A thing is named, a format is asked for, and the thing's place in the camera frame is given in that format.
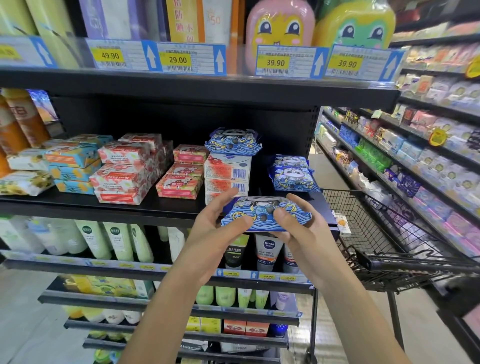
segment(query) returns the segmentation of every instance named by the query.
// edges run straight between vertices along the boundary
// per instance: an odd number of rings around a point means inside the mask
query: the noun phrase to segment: cartoon face bottle
[[[247,20],[245,61],[255,72],[259,45],[312,45],[315,15],[305,0],[261,0]]]
[[[395,13],[386,0],[326,1],[316,9],[313,45],[388,48]]]

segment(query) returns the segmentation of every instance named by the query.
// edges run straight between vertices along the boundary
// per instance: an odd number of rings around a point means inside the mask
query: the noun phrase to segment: left hand
[[[253,224],[251,217],[244,216],[226,226],[216,227],[216,220],[223,207],[237,193],[238,188],[230,188],[198,214],[192,231],[172,267],[172,270],[183,270],[188,279],[194,279],[198,289],[215,273],[230,243]]]

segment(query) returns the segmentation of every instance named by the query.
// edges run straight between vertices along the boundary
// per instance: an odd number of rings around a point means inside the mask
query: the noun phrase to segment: yellow round sign
[[[430,135],[428,142],[431,146],[442,146],[447,140],[447,132],[443,129],[435,128]]]
[[[474,57],[465,72],[467,78],[475,78],[480,76],[480,55]]]

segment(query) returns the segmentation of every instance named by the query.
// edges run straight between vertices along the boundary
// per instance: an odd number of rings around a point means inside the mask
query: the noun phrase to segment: barcode
[[[349,70],[339,70],[338,68],[332,69],[330,73],[331,76],[338,75],[338,76],[358,76],[358,71],[349,71]]]
[[[106,67],[109,67],[109,68],[126,68],[127,67],[127,63],[125,62],[110,62],[110,61],[107,61],[107,62],[99,62],[98,63],[99,67],[103,67],[103,68],[106,68]]]
[[[261,73],[261,75],[275,74],[275,75],[287,76],[288,75],[288,70],[279,70],[277,68],[262,68],[260,73]]]
[[[193,67],[189,66],[167,66],[163,67],[164,71],[169,71],[169,72],[185,72],[185,73],[190,73],[193,72]]]
[[[247,170],[244,170],[242,168],[234,168],[233,169],[233,178],[240,178],[244,180],[247,178]]]
[[[237,187],[239,192],[245,192],[245,184],[244,183],[232,183],[232,187]]]

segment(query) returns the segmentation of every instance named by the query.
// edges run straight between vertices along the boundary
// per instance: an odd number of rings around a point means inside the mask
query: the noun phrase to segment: pink bottle
[[[245,60],[255,73],[259,45],[312,45],[315,14],[305,0],[261,0],[247,21]]]

